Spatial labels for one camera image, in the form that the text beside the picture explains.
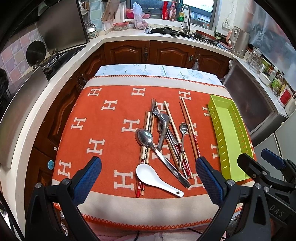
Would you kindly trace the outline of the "plastic bag of food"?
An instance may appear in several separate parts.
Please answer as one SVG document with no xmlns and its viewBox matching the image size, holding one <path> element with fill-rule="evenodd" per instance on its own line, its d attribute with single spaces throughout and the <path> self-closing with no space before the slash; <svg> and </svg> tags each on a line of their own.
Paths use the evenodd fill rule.
<svg viewBox="0 0 296 241">
<path fill-rule="evenodd" d="M 133 14 L 134 14 L 134 26 L 138 30 L 144 30 L 146 29 L 149 24 L 143 19 L 143 11 L 140 4 L 137 2 L 134 2 L 133 5 Z"/>
</svg>

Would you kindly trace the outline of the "green plastic utensil tray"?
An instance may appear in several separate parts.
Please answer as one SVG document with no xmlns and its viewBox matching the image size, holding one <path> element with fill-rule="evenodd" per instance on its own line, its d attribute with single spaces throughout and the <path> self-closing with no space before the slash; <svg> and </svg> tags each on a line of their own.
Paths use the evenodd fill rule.
<svg viewBox="0 0 296 241">
<path fill-rule="evenodd" d="M 208 109 L 216 135 L 223 177 L 235 182 L 249 179 L 237 164 L 240 154 L 254 157 L 253 147 L 237 106 L 231 99 L 211 95 Z"/>
</svg>

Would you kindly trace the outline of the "wooden chopstick red end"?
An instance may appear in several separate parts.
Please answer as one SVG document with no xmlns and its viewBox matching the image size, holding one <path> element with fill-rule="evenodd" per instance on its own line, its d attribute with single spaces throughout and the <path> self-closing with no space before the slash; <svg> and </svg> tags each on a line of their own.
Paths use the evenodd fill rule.
<svg viewBox="0 0 296 241">
<path fill-rule="evenodd" d="M 154 125 L 154 115 L 152 112 L 150 112 L 150 115 L 149 115 L 149 126 L 147 128 L 147 130 L 152 133 L 153 132 L 153 125 Z M 149 157 L 150 157 L 150 152 L 151 152 L 151 149 L 150 148 L 146 148 L 145 150 L 145 164 L 149 164 Z M 141 195 L 144 195 L 144 191 L 145 191 L 145 184 L 142 184 L 142 189 L 141 189 Z"/>
<path fill-rule="evenodd" d="M 143 127 L 144 129 L 146 129 L 147 126 L 149 126 L 149 118 L 150 118 L 150 112 L 149 111 L 146 111 L 146 113 L 145 113 L 145 119 L 144 119 L 144 127 Z M 140 164 L 144 163 L 144 156 L 145 156 L 145 147 L 140 146 L 140 156 L 139 156 L 139 163 Z M 136 198 L 139 198 L 140 197 L 141 189 L 142 189 L 142 183 L 138 179 L 137 180 Z"/>
</svg>

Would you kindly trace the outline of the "red frying pan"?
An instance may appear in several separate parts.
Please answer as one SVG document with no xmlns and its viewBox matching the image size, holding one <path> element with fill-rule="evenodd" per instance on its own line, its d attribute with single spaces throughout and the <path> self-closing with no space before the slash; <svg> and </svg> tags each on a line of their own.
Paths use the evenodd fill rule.
<svg viewBox="0 0 296 241">
<path fill-rule="evenodd" d="M 216 41 L 217 40 L 214 36 L 212 36 L 212 35 L 210 35 L 208 33 L 202 32 L 200 30 L 196 30 L 196 35 L 203 36 L 203 38 L 208 39 L 208 40 L 211 39 L 212 41 Z"/>
</svg>

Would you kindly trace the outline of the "wooden chopstick red band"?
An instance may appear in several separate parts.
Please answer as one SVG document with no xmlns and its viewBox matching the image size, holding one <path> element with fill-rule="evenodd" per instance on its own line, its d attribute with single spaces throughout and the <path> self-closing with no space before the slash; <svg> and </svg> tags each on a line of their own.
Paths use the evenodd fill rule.
<svg viewBox="0 0 296 241">
<path fill-rule="evenodd" d="M 182 141 L 180 139 L 180 136 L 179 136 L 179 133 L 177 131 L 176 125 L 174 123 L 173 117 L 172 117 L 171 112 L 169 110 L 168 103 L 166 101 L 164 101 L 164 105 L 165 105 L 166 111 L 167 111 L 167 113 L 168 113 L 168 115 L 169 115 L 169 117 L 171 119 L 171 125 L 173 127 L 173 131 L 174 131 L 174 134 L 175 134 L 175 137 L 176 137 L 176 140 L 177 140 L 177 146 L 178 146 L 178 150 L 179 150 L 179 165 L 178 165 L 178 167 L 184 166 L 187 175 L 189 176 L 190 179 L 192 179 L 193 175 L 192 175 L 192 173 L 190 171 L 189 165 L 185 161 L 185 157 L 183 156 Z"/>
</svg>

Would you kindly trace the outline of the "dark steel spoon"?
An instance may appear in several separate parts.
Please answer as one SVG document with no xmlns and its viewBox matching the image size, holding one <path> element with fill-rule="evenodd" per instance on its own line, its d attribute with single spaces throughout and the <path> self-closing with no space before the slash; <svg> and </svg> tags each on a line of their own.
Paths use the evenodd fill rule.
<svg viewBox="0 0 296 241">
<path fill-rule="evenodd" d="M 158 122 L 158 132 L 159 134 L 162 131 L 162 124 L 160 121 Z M 171 151 L 171 154 L 173 156 L 173 161 L 175 163 L 176 168 L 179 166 L 179 158 L 180 158 L 180 151 L 179 151 L 179 145 L 176 140 L 176 138 L 173 136 L 173 133 L 170 129 L 167 130 L 166 136 L 165 136 L 166 142 L 168 144 L 169 150 Z M 181 166 L 181 170 L 186 178 L 188 178 L 188 175 L 185 171 L 185 168 Z"/>
</svg>

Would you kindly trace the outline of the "steel ladle spoon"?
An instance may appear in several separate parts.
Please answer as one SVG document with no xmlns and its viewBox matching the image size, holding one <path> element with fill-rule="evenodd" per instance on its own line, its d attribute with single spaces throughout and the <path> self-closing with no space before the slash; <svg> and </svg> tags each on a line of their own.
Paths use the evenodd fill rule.
<svg viewBox="0 0 296 241">
<path fill-rule="evenodd" d="M 167 130 L 168 130 L 169 125 L 171 123 L 171 119 L 165 113 L 160 113 L 158 115 L 158 118 L 159 118 L 159 122 L 161 123 L 161 126 L 162 126 L 162 129 L 159 134 L 159 142 L 158 142 L 158 147 L 157 147 L 157 149 L 160 151 L 162 149 Z"/>
</svg>

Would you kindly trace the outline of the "stainless range hood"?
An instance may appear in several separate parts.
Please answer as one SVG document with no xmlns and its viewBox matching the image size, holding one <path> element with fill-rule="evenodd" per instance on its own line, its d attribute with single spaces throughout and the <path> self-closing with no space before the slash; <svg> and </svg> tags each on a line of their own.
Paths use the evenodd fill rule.
<svg viewBox="0 0 296 241">
<path fill-rule="evenodd" d="M 89 41 L 78 1 L 60 1 L 49 7 L 37 21 L 48 52 L 64 52 Z"/>
</svg>

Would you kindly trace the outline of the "small steel teaspoon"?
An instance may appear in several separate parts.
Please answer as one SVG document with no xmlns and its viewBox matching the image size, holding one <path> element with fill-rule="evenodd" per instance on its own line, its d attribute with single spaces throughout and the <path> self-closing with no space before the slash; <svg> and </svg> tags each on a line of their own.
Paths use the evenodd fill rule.
<svg viewBox="0 0 296 241">
<path fill-rule="evenodd" d="M 188 131 L 188 125 L 186 123 L 181 123 L 179 126 L 179 130 L 182 134 L 182 139 L 181 139 L 181 148 L 180 148 L 178 169 L 181 170 L 182 169 L 182 162 L 183 162 L 183 154 L 184 154 L 184 135 Z"/>
</svg>

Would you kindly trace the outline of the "steel sink faucet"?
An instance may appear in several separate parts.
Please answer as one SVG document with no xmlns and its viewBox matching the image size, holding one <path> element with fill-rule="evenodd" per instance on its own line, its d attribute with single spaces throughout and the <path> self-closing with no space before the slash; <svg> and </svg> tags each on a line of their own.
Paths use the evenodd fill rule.
<svg viewBox="0 0 296 241">
<path fill-rule="evenodd" d="M 188 15 L 187 15 L 187 24 L 185 25 L 185 27 L 183 27 L 183 32 L 186 33 L 186 34 L 189 34 L 190 33 L 192 10 L 191 10 L 191 7 L 188 4 L 184 4 L 184 5 L 182 5 L 181 13 L 184 12 L 185 8 L 188 8 Z"/>
</svg>

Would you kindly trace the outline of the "steel electric kettle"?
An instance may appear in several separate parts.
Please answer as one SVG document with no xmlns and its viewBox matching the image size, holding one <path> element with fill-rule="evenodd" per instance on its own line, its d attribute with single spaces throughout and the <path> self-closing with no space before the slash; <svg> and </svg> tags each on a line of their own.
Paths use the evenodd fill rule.
<svg viewBox="0 0 296 241">
<path fill-rule="evenodd" d="M 243 29 L 234 26 L 233 29 L 227 35 L 227 44 L 231 47 L 231 52 L 243 59 L 247 51 L 249 44 L 250 34 Z"/>
</svg>

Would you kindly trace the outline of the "white ceramic soup spoon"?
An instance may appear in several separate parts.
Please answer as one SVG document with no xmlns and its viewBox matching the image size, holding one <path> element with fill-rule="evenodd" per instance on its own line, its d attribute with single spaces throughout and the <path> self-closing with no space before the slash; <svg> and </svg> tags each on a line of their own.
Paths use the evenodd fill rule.
<svg viewBox="0 0 296 241">
<path fill-rule="evenodd" d="M 139 164 L 136 167 L 135 172 L 138 179 L 146 185 L 150 185 L 165 190 L 177 197 L 184 196 L 184 192 L 161 180 L 156 171 L 147 164 Z"/>
</svg>

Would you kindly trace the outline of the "steel fork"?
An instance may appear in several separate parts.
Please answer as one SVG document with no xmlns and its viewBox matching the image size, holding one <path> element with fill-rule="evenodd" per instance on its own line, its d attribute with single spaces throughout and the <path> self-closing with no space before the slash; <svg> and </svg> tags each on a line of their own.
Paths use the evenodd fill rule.
<svg viewBox="0 0 296 241">
<path fill-rule="evenodd" d="M 152 99 L 152 112 L 157 117 L 160 114 L 160 112 L 159 112 L 159 110 L 157 108 L 156 100 L 154 98 Z"/>
</svg>

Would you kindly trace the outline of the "orange H-pattern blanket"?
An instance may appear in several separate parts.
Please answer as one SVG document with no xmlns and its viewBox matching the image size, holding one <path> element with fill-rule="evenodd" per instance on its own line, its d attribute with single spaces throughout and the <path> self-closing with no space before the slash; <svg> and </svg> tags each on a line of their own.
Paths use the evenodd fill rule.
<svg viewBox="0 0 296 241">
<path fill-rule="evenodd" d="M 151 100 L 161 112 L 170 110 L 175 124 L 184 121 L 184 101 L 193 121 L 201 155 L 214 169 L 220 169 L 217 140 L 208 103 L 211 95 L 230 94 L 213 77 L 187 79 L 172 77 L 113 75 L 91 78 L 79 95 L 67 120 L 59 144 L 53 184 L 72 178 L 93 156 L 102 170 L 79 205 L 83 217 L 95 232 L 103 227 L 124 230 L 176 230 L 209 223 L 218 206 L 213 204 L 197 174 L 184 186 L 151 153 L 149 164 L 168 184 L 183 190 L 179 198 L 147 186 L 136 196 L 140 145 L 135 131 L 143 128 Z"/>
</svg>

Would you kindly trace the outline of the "large steel spoon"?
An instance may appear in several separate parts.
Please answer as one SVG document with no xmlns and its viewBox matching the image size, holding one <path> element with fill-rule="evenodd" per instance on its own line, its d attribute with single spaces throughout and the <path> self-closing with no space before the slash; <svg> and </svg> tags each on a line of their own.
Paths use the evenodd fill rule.
<svg viewBox="0 0 296 241">
<path fill-rule="evenodd" d="M 175 166 L 173 166 L 168 159 L 155 148 L 153 142 L 152 134 L 146 129 L 138 129 L 135 132 L 135 138 L 137 142 L 144 147 L 151 148 L 158 158 L 162 161 L 162 163 L 170 170 L 170 172 L 178 179 L 178 181 L 185 187 L 189 188 L 191 186 L 190 182 L 185 178 Z"/>
</svg>

